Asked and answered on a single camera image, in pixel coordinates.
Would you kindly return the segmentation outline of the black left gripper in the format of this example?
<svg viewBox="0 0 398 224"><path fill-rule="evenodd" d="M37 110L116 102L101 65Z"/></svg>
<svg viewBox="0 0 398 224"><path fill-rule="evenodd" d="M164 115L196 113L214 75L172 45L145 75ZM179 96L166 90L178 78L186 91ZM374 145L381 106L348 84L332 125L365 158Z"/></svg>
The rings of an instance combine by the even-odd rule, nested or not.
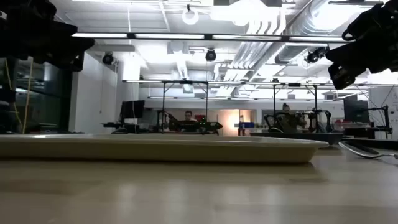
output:
<svg viewBox="0 0 398 224"><path fill-rule="evenodd" d="M77 26L55 20L57 8L50 0L0 0L0 57L27 58L52 38L69 38ZM85 51L94 39L70 39L62 46L61 68L83 70Z"/></svg>

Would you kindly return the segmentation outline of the beige plastic tray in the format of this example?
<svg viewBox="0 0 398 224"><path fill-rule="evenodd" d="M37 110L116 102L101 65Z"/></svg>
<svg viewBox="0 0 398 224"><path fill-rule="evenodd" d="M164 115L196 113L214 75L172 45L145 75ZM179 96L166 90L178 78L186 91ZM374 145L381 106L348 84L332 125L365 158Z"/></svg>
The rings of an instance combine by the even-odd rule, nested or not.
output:
<svg viewBox="0 0 398 224"><path fill-rule="evenodd" d="M325 141L163 134L5 134L0 158L303 164Z"/></svg>

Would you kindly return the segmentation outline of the black background rig frame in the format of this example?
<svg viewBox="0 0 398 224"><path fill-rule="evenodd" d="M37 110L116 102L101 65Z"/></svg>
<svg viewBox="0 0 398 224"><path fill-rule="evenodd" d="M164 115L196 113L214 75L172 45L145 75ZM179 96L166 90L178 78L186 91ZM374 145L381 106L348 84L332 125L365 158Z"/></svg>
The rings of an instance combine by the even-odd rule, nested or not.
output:
<svg viewBox="0 0 398 224"><path fill-rule="evenodd" d="M205 90L205 94L206 94L206 98L205 98L205 121L208 121L208 90L209 90L209 81L201 81L201 80L162 80L163 83L163 95L162 95L162 122L161 122L161 134L164 133L164 122L165 122L165 118L164 118L164 114L165 114L165 94L167 93L168 89L166 89L166 84L171 83L171 84L181 84L181 85L194 85L197 84L199 87L201 87L201 84L206 86L206 90Z"/></svg>
<svg viewBox="0 0 398 224"><path fill-rule="evenodd" d="M274 107L274 114L273 117L275 118L274 121L278 121L277 119L277 113L276 113L276 86L281 86L281 87L289 87L289 88L299 88L299 87L305 87L313 96L314 96L314 111L312 113L312 118L315 119L315 127L312 126L313 121L310 122L310 130L315 131L316 133L318 132L318 94L317 94L317 85L314 83L277 83L277 82L272 82L272 89L273 89L273 107Z"/></svg>

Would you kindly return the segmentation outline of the spoon with orange handle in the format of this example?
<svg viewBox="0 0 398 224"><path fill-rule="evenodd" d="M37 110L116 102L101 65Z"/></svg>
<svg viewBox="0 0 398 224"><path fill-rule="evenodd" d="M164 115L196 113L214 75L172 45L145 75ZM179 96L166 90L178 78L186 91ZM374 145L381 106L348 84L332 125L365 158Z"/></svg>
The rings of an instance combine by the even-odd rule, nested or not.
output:
<svg viewBox="0 0 398 224"><path fill-rule="evenodd" d="M370 147L364 146L359 143L355 142L347 142L347 141L340 141L338 143L340 147L343 149L346 149L353 154L356 154L357 156L366 158L366 159L377 159L382 156L391 156L394 159L398 160L398 152L396 153L385 153L385 152L380 152L375 149L372 149Z"/></svg>

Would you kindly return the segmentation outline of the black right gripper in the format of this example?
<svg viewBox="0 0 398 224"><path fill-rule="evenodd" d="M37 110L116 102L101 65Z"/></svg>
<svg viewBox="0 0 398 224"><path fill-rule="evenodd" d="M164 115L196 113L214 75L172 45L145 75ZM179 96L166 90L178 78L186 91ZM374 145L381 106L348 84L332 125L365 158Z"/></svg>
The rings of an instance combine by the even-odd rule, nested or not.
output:
<svg viewBox="0 0 398 224"><path fill-rule="evenodd" d="M362 12L341 37L350 43L329 50L328 60L372 73L398 72L398 0L377 3Z"/></svg>

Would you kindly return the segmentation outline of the long LED light bar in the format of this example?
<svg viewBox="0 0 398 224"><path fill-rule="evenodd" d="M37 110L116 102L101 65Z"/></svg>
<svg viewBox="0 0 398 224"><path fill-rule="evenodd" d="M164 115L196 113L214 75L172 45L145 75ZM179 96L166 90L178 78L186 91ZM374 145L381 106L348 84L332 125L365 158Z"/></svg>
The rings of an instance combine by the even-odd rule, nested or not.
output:
<svg viewBox="0 0 398 224"><path fill-rule="evenodd" d="M204 41L243 41L243 42L295 42L295 43L334 43L345 44L348 41L339 36L298 36L298 35L249 35L249 34L183 34L183 33L96 33L80 32L73 37L92 39L128 39L128 40L204 40Z"/></svg>

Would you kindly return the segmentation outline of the black computer monitor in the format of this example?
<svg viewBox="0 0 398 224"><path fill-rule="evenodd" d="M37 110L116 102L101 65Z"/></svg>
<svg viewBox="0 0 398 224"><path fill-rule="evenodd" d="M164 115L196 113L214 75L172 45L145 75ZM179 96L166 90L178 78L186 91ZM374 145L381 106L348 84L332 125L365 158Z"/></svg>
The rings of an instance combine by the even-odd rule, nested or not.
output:
<svg viewBox="0 0 398 224"><path fill-rule="evenodd" d="M144 111L144 100L123 101L121 104L120 119L142 118Z"/></svg>
<svg viewBox="0 0 398 224"><path fill-rule="evenodd" d="M368 102L359 100L343 100L344 120L353 123L369 122Z"/></svg>

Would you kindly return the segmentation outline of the black background robot arms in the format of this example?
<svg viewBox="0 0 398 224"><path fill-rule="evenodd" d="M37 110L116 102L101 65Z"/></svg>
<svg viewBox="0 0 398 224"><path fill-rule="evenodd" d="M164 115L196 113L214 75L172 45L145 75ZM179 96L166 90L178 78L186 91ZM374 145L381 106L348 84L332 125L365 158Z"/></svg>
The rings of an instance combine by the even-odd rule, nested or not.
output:
<svg viewBox="0 0 398 224"><path fill-rule="evenodd" d="M223 126L219 122L206 121L206 118L200 120L177 120L171 114L167 115L169 119L169 130L179 133L201 133L201 134L216 134L219 135L218 130Z"/></svg>
<svg viewBox="0 0 398 224"><path fill-rule="evenodd" d="M326 116L326 121L321 121L322 115ZM308 114L308 130L312 133L330 133L331 127L331 113L328 110L312 109Z"/></svg>

